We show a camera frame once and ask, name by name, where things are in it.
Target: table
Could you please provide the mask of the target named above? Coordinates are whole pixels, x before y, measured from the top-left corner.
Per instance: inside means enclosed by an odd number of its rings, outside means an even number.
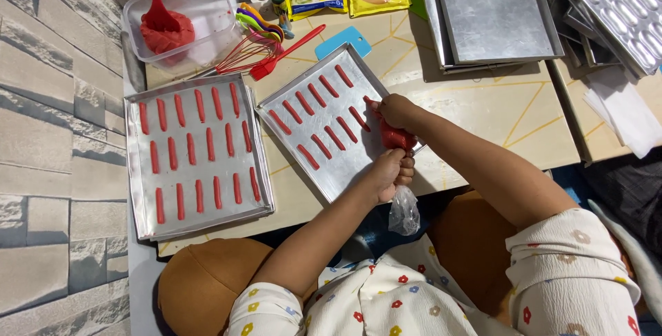
[[[443,75],[432,48],[427,21],[407,10],[349,19],[323,11],[293,23],[297,37],[325,23],[320,36],[278,62],[259,82],[246,77],[259,102],[301,74],[317,58],[314,48],[354,26],[372,45],[364,61],[391,93],[407,96],[462,128],[514,151],[540,169],[580,161],[545,62],[498,70]],[[293,41],[286,41],[287,48]],[[148,86],[181,79],[147,68]],[[214,238],[247,237],[310,221],[327,204],[316,187],[278,140],[262,126],[265,152],[275,199],[274,214],[258,220],[211,227],[159,243],[159,255],[169,256],[194,243]],[[416,195],[464,186],[467,182],[429,148],[416,156]]]
[[[584,93],[589,90],[586,85],[586,75],[595,69],[575,69],[567,59],[556,59],[550,61],[553,69],[559,73],[560,81],[555,82],[559,89],[561,102],[566,112],[572,112],[572,118],[568,122],[571,129],[575,131],[576,145],[579,154],[584,161],[597,162],[614,158],[625,154],[631,154],[629,147],[621,145],[616,133],[600,119],[591,106],[584,101]],[[659,94],[662,87],[662,74],[639,80],[636,90],[641,98],[648,104],[658,121],[662,122],[662,95]]]

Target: piping bag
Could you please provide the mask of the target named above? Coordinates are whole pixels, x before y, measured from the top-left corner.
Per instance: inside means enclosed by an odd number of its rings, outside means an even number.
[[[363,101],[372,106],[372,103],[378,103],[363,96]],[[391,127],[384,117],[373,110],[375,116],[379,119],[379,133],[381,135],[381,144],[387,149],[404,149],[407,153],[417,144],[417,138],[405,131]],[[393,204],[389,212],[389,230],[400,235],[412,235],[420,229],[420,214],[416,203],[418,199],[412,190],[404,185],[395,186],[395,195]]]

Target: knee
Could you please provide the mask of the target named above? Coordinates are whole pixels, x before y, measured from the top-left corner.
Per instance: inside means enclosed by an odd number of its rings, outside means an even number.
[[[178,336],[217,336],[235,299],[271,254],[252,239],[212,239],[177,252],[158,284],[158,306]]]

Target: white shirt with flower print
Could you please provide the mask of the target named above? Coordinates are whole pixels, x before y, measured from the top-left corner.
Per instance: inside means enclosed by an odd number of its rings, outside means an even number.
[[[506,247],[513,328],[476,308],[424,235],[376,262],[327,268],[304,310],[283,287],[249,286],[225,335],[640,335],[633,308],[639,287],[593,213],[559,213],[507,239]]]

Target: hand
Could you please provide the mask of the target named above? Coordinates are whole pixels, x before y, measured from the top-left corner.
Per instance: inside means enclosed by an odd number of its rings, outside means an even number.
[[[386,150],[377,158],[372,168],[363,177],[377,194],[379,202],[393,199],[395,185],[408,185],[414,176],[414,159],[402,149]]]
[[[419,115],[426,113],[403,95],[395,93],[384,97],[381,103],[372,103],[371,107],[381,113],[391,127],[404,129],[414,135],[416,134],[412,128],[414,121]]]

